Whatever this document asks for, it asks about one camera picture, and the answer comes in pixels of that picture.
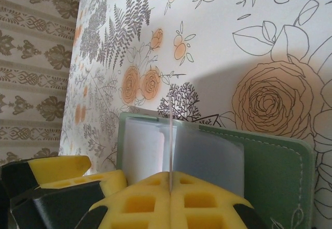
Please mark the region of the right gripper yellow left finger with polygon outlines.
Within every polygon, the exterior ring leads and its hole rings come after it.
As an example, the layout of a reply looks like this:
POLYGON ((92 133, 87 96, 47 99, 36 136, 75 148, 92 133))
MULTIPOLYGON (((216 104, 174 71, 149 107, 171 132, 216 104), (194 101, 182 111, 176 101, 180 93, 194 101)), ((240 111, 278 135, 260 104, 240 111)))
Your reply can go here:
POLYGON ((169 173, 160 172, 92 205, 86 229, 170 229, 169 173))

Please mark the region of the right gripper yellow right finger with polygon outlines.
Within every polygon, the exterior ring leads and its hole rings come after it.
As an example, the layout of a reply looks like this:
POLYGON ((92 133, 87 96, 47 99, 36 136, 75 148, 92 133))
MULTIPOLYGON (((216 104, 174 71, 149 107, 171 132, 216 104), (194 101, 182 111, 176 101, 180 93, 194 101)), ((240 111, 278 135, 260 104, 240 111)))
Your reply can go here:
POLYGON ((170 201, 171 229, 261 229, 261 218, 245 198, 175 171, 170 201))

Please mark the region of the pale pink credit card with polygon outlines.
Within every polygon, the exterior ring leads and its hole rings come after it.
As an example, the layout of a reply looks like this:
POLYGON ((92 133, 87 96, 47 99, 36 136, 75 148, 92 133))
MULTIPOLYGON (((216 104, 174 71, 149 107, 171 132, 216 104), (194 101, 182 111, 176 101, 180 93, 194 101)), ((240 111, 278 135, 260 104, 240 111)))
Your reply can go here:
POLYGON ((170 145, 170 155, 169 155, 169 190, 172 192, 173 186, 173 109, 172 100, 169 95, 169 145, 170 145))

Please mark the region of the green leather card holder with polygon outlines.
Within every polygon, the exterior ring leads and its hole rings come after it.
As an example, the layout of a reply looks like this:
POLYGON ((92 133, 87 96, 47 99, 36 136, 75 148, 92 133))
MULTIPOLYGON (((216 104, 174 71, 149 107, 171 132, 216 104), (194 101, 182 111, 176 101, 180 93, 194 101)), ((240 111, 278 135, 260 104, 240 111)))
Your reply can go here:
MULTIPOLYGON (((116 167, 129 184, 169 171, 169 119, 120 115, 116 167)), ((311 229, 313 149, 299 139, 173 120, 173 171, 247 199, 270 229, 311 229)))

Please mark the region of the floral table cover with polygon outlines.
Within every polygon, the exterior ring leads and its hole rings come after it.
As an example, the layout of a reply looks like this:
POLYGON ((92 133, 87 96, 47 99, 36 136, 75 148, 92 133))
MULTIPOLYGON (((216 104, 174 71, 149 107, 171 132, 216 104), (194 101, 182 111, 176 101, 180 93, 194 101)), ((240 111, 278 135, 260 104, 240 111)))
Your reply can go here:
POLYGON ((60 153, 115 168, 119 116, 306 141, 332 229, 332 0, 80 0, 60 153))

